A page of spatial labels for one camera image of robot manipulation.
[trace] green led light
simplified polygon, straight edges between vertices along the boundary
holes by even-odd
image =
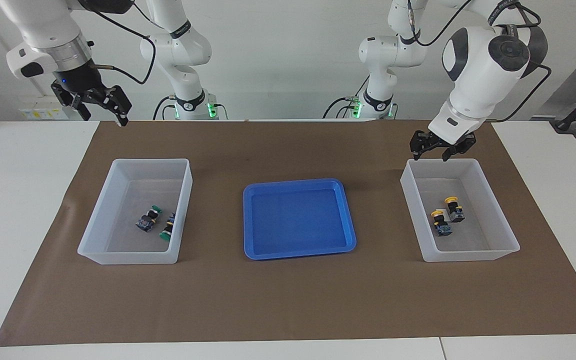
[[[362,107],[363,105],[361,102],[356,102],[354,104],[354,109],[352,109],[352,117],[359,119],[359,116],[362,114]]]
[[[215,109],[215,105],[213,105],[211,103],[206,103],[206,105],[208,105],[208,115],[210,117],[217,116],[217,109]]]

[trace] white plastic container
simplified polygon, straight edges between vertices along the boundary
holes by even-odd
[[[519,251],[519,243],[475,159],[408,160],[401,186],[426,262],[496,260]],[[452,234],[439,236],[430,214],[459,198],[466,219],[450,223]]]
[[[179,257],[193,177],[187,159],[117,159],[96,201],[77,253],[102,265],[174,264]],[[156,205],[150,232],[135,226]],[[175,213],[170,241],[159,234]]]

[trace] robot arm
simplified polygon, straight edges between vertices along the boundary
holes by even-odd
[[[412,0],[416,20],[421,22],[428,0]],[[407,0],[393,0],[388,24],[396,36],[372,36],[359,46],[359,59],[368,71],[368,87],[359,102],[359,114],[365,119],[383,119],[393,104],[397,75],[392,68],[420,66],[426,58],[426,48],[414,40],[409,24]]]
[[[148,0],[148,11],[156,25],[165,33],[153,34],[150,39],[157,48],[155,64],[166,75],[174,89],[176,113],[181,119],[210,119],[217,116],[212,107],[214,95],[202,88],[199,75],[191,66],[208,63],[212,48],[186,16],[181,1]],[[145,59],[153,55],[147,41],[141,42]]]
[[[86,41],[71,10],[123,14],[132,5],[132,0],[0,0],[23,38],[6,55],[10,70],[20,79],[53,73],[56,80],[50,88],[64,107],[73,107],[89,120],[85,103],[99,105],[125,126],[132,105],[120,86],[106,87],[99,70],[92,67],[93,43]]]
[[[463,4],[441,2],[450,7]],[[444,161],[468,151],[476,142],[473,132],[546,57],[546,35],[528,21],[518,0],[473,0],[465,9],[487,18],[489,27],[463,27],[446,44],[443,68],[455,87],[428,126],[430,132],[414,133],[414,159],[434,148],[447,148]]]

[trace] brown paper mat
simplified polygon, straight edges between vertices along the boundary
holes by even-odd
[[[576,333],[576,272],[491,126],[478,159],[521,251],[423,262],[400,177],[425,121],[101,123],[0,329],[0,346]],[[440,150],[431,155],[439,157]],[[188,158],[179,262],[77,254],[117,158]],[[354,251],[270,261],[243,251],[252,183],[338,178]]]

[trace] green connector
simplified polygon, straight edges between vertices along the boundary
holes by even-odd
[[[361,101],[355,102],[354,107],[352,108],[352,117],[355,119],[359,119],[359,116],[362,114],[362,103]]]
[[[159,233],[159,237],[162,238],[163,240],[166,240],[167,242],[169,242],[170,241],[170,232],[164,230],[164,231]]]
[[[217,116],[217,109],[215,108],[215,105],[211,104],[210,102],[206,103],[206,105],[208,105],[208,115],[210,117]]]

